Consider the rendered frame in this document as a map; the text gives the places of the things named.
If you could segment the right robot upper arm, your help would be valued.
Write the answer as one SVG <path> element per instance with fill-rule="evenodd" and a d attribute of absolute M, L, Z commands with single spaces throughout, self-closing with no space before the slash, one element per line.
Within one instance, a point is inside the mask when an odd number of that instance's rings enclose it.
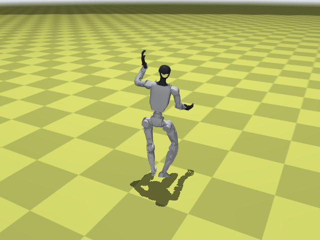
<path fill-rule="evenodd" d="M 177 109 L 180 109 L 181 108 L 180 90 L 176 86 L 171 86 L 170 89 L 171 89 L 171 94 L 173 95 L 174 101 L 175 101 L 174 107 Z"/>

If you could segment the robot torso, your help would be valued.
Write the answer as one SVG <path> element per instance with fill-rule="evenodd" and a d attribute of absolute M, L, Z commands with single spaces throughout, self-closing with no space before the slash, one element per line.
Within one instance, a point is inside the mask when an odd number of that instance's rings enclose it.
<path fill-rule="evenodd" d="M 150 117 L 150 125 L 162 128 L 164 116 L 162 112 L 167 108 L 171 97 L 171 84 L 161 86 L 156 84 L 159 81 L 154 81 L 150 88 L 149 103 L 154 113 Z"/>

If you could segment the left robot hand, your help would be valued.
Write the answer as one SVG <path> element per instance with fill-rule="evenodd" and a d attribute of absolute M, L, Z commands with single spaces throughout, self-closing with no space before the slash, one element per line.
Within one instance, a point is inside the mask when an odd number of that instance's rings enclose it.
<path fill-rule="evenodd" d="M 146 69 L 146 68 L 147 68 L 147 63 L 145 62 L 144 52 L 146 52 L 146 51 L 143 50 L 142 53 L 141 53 L 141 56 L 142 56 L 142 57 L 141 57 L 141 61 L 142 61 L 142 65 L 143 65 L 144 69 Z"/>

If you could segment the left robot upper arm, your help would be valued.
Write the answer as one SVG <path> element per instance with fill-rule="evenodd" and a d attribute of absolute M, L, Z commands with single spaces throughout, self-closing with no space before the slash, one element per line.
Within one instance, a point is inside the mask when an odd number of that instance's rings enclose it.
<path fill-rule="evenodd" d="M 135 83 L 135 85 L 136 86 L 139 86 L 139 87 L 145 87 L 145 88 L 147 88 L 147 89 L 151 89 L 151 85 L 152 85 L 152 81 L 150 81 L 150 80 L 138 80 L 138 82 L 137 83 Z"/>

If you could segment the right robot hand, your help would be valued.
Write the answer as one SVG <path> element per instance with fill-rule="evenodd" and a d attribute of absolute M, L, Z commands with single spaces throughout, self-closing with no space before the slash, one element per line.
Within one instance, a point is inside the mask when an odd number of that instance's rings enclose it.
<path fill-rule="evenodd" d="M 191 104 L 191 105 L 184 104 L 184 106 L 186 107 L 185 110 L 188 111 L 194 107 L 194 104 Z"/>

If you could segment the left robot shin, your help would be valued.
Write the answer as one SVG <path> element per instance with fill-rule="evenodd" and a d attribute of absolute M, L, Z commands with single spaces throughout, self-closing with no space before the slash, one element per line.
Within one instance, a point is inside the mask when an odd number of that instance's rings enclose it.
<path fill-rule="evenodd" d="M 149 152 L 148 150 L 148 144 L 146 145 L 146 150 L 147 150 L 147 158 L 148 162 L 150 164 L 151 168 L 151 173 L 155 173 L 155 152 Z"/>

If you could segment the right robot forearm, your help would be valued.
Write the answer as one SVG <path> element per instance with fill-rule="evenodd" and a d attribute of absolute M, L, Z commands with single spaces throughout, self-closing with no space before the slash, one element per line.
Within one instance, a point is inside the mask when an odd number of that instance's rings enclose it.
<path fill-rule="evenodd" d="M 181 108 L 178 108 L 179 110 L 184 110 L 185 108 L 187 108 L 187 107 L 184 106 L 184 103 L 182 104 L 182 102 L 180 102 L 180 107 Z"/>

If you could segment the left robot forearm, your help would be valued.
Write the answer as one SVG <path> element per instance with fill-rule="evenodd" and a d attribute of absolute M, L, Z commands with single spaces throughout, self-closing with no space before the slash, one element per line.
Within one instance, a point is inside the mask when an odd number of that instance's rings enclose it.
<path fill-rule="evenodd" d="M 147 65 L 147 68 L 148 69 L 148 65 Z M 137 83 L 139 81 L 139 79 L 142 79 L 145 72 L 146 72 L 146 69 L 144 68 L 144 66 L 142 65 L 142 68 L 140 69 L 139 73 L 137 74 L 137 76 L 135 77 L 135 80 L 134 80 L 134 83 Z"/>

